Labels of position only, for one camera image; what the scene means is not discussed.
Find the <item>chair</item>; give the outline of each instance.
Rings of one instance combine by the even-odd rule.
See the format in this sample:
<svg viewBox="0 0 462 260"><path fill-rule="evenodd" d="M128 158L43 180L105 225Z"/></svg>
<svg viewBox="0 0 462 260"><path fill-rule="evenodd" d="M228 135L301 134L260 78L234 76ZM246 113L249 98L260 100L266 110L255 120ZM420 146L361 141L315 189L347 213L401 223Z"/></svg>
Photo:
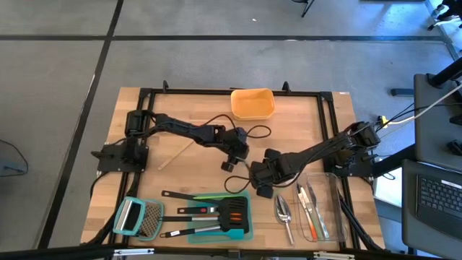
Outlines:
<svg viewBox="0 0 462 260"><path fill-rule="evenodd" d="M436 26L442 25L445 23L460 21L462 16L462 3L461 0L443 0L443 2L437 6L435 12L439 12L444 9L444 6L448 7L448 10L436 17L437 22L433 25L430 25L427 29L433 30Z"/></svg>
<svg viewBox="0 0 462 260"><path fill-rule="evenodd" d="M305 17L305 14L308 12L309 8L315 0L292 0L295 3L305 4L305 9L303 10L302 18Z"/></svg>

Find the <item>laptop keyboard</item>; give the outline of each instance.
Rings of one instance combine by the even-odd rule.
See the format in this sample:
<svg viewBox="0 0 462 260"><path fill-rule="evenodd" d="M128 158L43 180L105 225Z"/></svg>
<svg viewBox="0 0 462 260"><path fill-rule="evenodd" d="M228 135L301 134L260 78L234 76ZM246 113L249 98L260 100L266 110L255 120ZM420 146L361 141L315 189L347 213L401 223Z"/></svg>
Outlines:
<svg viewBox="0 0 462 260"><path fill-rule="evenodd" d="M462 218L462 186L419 175L419 204Z"/></svg>

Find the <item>spoon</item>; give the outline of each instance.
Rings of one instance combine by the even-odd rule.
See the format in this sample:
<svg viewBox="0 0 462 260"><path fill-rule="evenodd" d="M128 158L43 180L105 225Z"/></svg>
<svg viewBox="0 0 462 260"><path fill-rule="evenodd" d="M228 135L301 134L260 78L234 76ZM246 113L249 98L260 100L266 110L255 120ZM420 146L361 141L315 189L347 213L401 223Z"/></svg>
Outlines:
<svg viewBox="0 0 462 260"><path fill-rule="evenodd" d="M290 221L292 220L292 214L290 213L289 205L285 199L278 195L274 198L274 211L276 213L276 218L279 223L284 224L286 226L287 235L289 236L290 245L294 245L294 237L292 235L292 231L290 230Z"/></svg>

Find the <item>wooden table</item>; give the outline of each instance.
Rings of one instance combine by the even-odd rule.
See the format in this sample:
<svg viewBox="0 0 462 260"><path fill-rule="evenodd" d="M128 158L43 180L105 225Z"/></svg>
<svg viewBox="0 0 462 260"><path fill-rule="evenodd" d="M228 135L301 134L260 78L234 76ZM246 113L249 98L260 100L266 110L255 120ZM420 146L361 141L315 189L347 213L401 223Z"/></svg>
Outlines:
<svg viewBox="0 0 462 260"><path fill-rule="evenodd" d="M127 112L136 109L139 88L123 87L115 105L113 119L109 129L107 142L114 142L124 137ZM334 92L334 105L339 129L344 129L355 122L352 100L348 92ZM261 161L266 148L281 152L296 152L304 150L323 141L321 123L315 98L312 97L275 97L276 110L272 117L265 121L236 121L237 126L249 129L256 124L269 126L273 133L265 139L248 139L250 152L247 161ZM154 111L166 113L170 117L193 124L202 124L208 119L225 113L231 114L230 97L227 95L180 95L160 94L155 96ZM218 118L214 124L223 124L229 129L230 122L226 118ZM265 134L267 130L256 129L253 135ZM162 170L157 168L170 157L178 153L185 143L189 142L181 136L169 133L159 133L148 138L149 159L146 171L141 177L138 197L141 199L159 199L165 205L165 215L176 215L177 207L186 207L187 201L160 196L162 190L179 191L187 194L224 192L225 179L233 175L247 176L245 166L239 164L232 173L220 169L226 154L214 148L204 148L192 144L179 154ZM305 170L322 173L321 161L309 164ZM97 231L111 216L116 204L116 196L121 179L120 173L109 173L95 186L87 221L82 233L82 242L93 238ZM350 192L354 204L354 213L363 228L379 245L384 247L377 211L370 186L360 178L349 178ZM229 188L237 190L245 184L244 181L230 181ZM156 238L150 242L141 242L131 238L132 246L158 246L178 248L239 248L239 249L271 249L271 250L321 250L336 251L339 244L334 242L313 243L306 241L297 231L297 224L292 221L291 228L295 237L295 246L291 247L286 236L286 230L274 217L273 200L256 196L255 190L248 187L251 194L253 233L251 241L217 244L190 244L186 236L177 238ZM281 191L295 212L292 187ZM184 222L165 222L161 233L186 228Z"/></svg>

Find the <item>wooden stick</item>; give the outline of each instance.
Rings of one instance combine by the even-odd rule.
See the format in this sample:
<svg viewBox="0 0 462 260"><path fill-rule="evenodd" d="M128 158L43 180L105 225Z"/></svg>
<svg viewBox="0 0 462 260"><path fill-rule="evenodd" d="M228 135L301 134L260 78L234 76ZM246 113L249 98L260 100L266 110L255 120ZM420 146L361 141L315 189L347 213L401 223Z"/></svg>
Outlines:
<svg viewBox="0 0 462 260"><path fill-rule="evenodd" d="M174 154L172 157L170 157L168 160L164 161L163 164L161 164L157 169L162 170L165 166L167 166L170 162L172 162L180 153L182 153L186 148L188 148L190 145L194 143L194 140L190 140L187 142L181 149L178 150L176 154Z"/></svg>

